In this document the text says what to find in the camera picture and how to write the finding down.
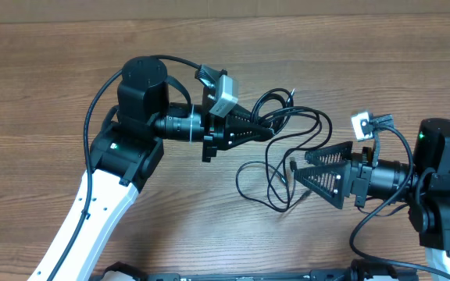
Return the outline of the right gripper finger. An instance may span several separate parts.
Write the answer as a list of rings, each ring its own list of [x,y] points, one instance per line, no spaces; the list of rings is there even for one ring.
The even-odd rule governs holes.
[[[305,160],[312,165],[329,165],[349,160],[352,157],[352,141],[319,148],[305,153]]]
[[[312,166],[295,171],[294,178],[335,208],[342,209],[350,194],[350,161]]]

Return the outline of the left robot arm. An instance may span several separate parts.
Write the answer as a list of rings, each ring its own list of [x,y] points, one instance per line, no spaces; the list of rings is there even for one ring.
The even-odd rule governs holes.
[[[34,280],[86,280],[116,225],[136,201],[161,161],[164,140],[199,142],[202,160],[218,151],[271,139],[278,125],[238,104],[238,84],[226,70],[195,65],[202,103],[174,103],[170,88],[184,91],[168,74],[164,55],[129,60],[114,76],[117,105],[93,140],[84,141],[86,170],[75,201]]]

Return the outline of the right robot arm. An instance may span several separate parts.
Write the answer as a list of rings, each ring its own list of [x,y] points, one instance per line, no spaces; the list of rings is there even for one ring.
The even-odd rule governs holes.
[[[389,131],[405,141],[392,116],[353,116],[352,125],[358,141],[373,140],[371,148],[355,153],[352,142],[347,141],[307,151],[305,160],[309,165],[294,171],[295,180],[335,208],[342,208],[345,198],[351,195],[355,196],[357,209],[363,209],[367,201],[380,200],[381,204],[352,231],[351,245],[362,227],[379,216],[383,208],[403,203],[428,264],[378,258],[356,250],[360,260],[354,262],[346,279],[372,279],[378,269],[399,279],[396,268],[403,267],[429,272],[436,280],[450,280],[450,119],[421,121],[416,146],[405,146],[406,164],[379,157],[381,132]]]

